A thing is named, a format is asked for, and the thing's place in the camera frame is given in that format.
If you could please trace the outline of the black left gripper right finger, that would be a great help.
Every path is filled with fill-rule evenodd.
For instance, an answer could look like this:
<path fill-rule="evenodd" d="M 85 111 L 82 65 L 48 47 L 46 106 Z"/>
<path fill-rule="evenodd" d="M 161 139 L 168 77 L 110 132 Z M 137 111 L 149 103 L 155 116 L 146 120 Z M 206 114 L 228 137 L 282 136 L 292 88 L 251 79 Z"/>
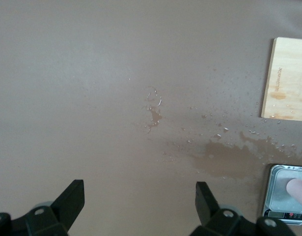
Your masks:
<path fill-rule="evenodd" d="M 206 182 L 196 183 L 195 207 L 201 222 L 193 236 L 293 236 L 281 220 L 260 217 L 252 223 L 229 208 L 221 208 Z"/>

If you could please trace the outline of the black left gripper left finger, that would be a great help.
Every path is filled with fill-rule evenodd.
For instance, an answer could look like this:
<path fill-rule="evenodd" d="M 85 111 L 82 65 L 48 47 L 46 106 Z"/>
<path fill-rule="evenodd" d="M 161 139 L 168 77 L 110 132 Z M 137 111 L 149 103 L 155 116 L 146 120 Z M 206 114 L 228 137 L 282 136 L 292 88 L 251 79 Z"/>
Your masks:
<path fill-rule="evenodd" d="M 12 219 L 0 212 L 0 236 L 67 236 L 85 204 L 84 181 L 74 180 L 50 205 Z"/>

